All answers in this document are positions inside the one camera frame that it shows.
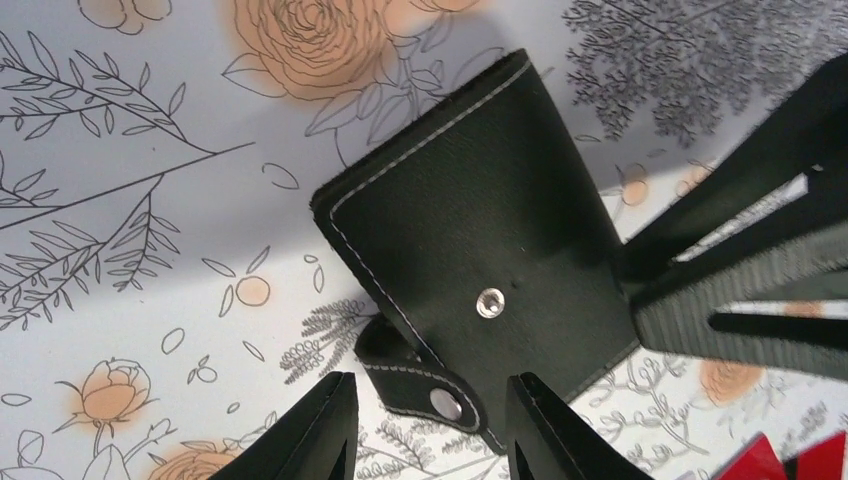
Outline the black card holder wallet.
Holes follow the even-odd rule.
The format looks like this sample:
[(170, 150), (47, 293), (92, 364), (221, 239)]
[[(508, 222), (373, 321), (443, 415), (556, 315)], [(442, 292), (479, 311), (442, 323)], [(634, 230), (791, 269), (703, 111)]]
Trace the black card holder wallet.
[(637, 346), (620, 239), (524, 50), (319, 188), (310, 207), (379, 313), (355, 353), (385, 408), (504, 454), (505, 383), (579, 396)]

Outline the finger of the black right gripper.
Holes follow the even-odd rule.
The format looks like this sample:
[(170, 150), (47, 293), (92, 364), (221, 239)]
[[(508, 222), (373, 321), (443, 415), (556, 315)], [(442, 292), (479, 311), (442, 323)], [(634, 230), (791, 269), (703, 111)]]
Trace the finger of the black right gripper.
[(618, 258), (627, 293), (667, 272), (673, 259), (802, 173), (847, 169), (847, 56), (818, 67), (721, 164), (632, 237)]
[(847, 224), (765, 249), (634, 303), (657, 351), (847, 377)]

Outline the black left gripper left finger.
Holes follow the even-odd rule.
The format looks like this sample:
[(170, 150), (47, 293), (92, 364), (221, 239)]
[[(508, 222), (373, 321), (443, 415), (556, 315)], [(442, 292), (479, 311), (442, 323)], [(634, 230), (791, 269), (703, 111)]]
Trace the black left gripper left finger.
[(352, 480), (358, 438), (355, 375), (331, 372), (212, 480)]

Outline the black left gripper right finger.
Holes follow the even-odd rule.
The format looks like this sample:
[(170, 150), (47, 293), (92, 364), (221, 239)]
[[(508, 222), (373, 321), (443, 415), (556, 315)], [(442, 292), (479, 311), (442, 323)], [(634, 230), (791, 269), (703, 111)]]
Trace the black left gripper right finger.
[(513, 480), (650, 480), (531, 372), (506, 387), (506, 445)]

